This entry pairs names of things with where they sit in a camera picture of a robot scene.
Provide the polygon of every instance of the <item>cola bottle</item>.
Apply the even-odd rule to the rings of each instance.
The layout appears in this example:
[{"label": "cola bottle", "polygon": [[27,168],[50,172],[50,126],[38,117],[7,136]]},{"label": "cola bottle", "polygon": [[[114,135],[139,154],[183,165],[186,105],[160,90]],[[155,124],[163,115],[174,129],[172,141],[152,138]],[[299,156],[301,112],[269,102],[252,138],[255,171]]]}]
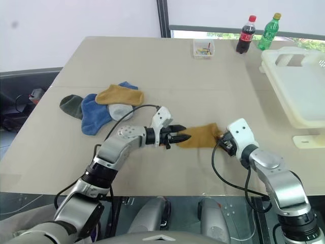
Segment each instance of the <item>cola bottle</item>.
[{"label": "cola bottle", "polygon": [[255,33],[255,25],[254,22],[256,20],[255,15],[249,16],[248,23],[244,25],[242,28],[242,32],[240,33],[239,41],[236,47],[236,52],[242,54],[248,51],[249,44],[253,39]]}]

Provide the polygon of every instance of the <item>beige table surface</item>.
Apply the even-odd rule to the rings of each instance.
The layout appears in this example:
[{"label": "beige table surface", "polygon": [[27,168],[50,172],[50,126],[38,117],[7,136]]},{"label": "beige table surface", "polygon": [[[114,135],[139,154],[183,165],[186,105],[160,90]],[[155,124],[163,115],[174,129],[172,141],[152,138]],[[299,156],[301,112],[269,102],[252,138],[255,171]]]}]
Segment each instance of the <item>beige table surface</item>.
[{"label": "beige table surface", "polygon": [[[222,130],[245,118],[264,149],[282,155],[302,179],[308,195],[325,194],[325,149],[299,150],[292,136],[317,133],[294,129],[267,77],[259,73],[261,51],[252,43],[245,55],[236,41],[215,40],[211,60],[191,57],[192,40],[151,38],[86,38],[0,162],[0,191],[56,194],[80,176],[90,163],[93,146],[114,125],[96,136],[81,132],[81,121],[63,113],[61,99],[85,97],[110,84],[128,81],[145,94],[145,103],[169,108],[175,124],[187,127],[216,122]],[[273,48],[292,45],[274,42]],[[152,108],[125,122],[149,126]],[[243,195],[223,184],[211,168],[212,149],[148,146],[133,152],[113,183],[116,195]],[[247,171],[218,150],[216,167],[229,181],[244,185]],[[251,188],[264,191],[255,173]]]}]

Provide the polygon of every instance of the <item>gray sock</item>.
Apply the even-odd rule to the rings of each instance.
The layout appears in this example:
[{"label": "gray sock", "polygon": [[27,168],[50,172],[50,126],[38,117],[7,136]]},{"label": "gray sock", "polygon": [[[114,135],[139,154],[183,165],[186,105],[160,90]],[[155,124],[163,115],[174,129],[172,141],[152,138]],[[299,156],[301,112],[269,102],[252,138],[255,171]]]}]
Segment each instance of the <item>gray sock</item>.
[{"label": "gray sock", "polygon": [[60,102],[60,109],[74,118],[82,119],[81,102],[83,98],[77,95],[69,95]]}]

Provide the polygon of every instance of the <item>mustard yellow sock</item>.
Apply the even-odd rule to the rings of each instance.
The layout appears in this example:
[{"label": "mustard yellow sock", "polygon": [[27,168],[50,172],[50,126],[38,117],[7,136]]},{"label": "mustard yellow sock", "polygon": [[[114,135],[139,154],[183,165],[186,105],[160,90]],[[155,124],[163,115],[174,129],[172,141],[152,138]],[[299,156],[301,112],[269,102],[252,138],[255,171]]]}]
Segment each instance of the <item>mustard yellow sock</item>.
[{"label": "mustard yellow sock", "polygon": [[216,138],[222,135],[222,131],[219,130],[216,123],[200,127],[191,127],[180,133],[192,136],[186,141],[177,143],[177,145],[182,148],[213,148],[216,145]]},{"label": "mustard yellow sock", "polygon": [[98,104],[127,104],[139,106],[143,103],[143,92],[119,85],[110,85],[108,89],[99,93],[95,101]]}]

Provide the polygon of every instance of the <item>red bottle label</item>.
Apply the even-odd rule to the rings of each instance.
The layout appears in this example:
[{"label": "red bottle label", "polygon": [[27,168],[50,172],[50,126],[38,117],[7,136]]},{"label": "red bottle label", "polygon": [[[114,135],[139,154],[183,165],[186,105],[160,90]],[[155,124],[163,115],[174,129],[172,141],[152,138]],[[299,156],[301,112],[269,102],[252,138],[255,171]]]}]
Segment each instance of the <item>red bottle label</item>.
[{"label": "red bottle label", "polygon": [[244,42],[250,42],[253,39],[254,34],[246,34],[241,32],[240,33],[240,40],[244,41]]}]

